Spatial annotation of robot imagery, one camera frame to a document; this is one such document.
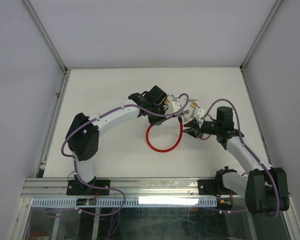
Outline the small brass padlock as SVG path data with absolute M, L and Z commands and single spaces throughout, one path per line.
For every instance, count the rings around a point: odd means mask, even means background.
M 196 109 L 198 107 L 198 104 L 196 103 L 196 101 L 198 101 L 198 100 L 197 99 L 189 99 L 188 105 L 191 108 Z

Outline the thick red cable lock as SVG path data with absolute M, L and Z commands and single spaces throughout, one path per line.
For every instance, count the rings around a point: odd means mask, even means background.
M 147 146 L 158 153 L 174 151 L 183 139 L 184 117 L 178 116 L 171 119 L 172 122 L 162 126 L 150 125 L 145 131 Z

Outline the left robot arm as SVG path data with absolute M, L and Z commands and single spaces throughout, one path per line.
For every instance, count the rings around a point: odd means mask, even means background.
M 150 125 L 160 125 L 175 117 L 177 111 L 168 103 L 168 94 L 155 85 L 149 91 L 130 94 L 118 106 L 104 113 L 91 116 L 78 113 L 61 146 L 61 154 L 74 160 L 77 188 L 86 195 L 95 188 L 92 158 L 99 149 L 99 140 L 103 134 L 143 116 L 148 118 Z

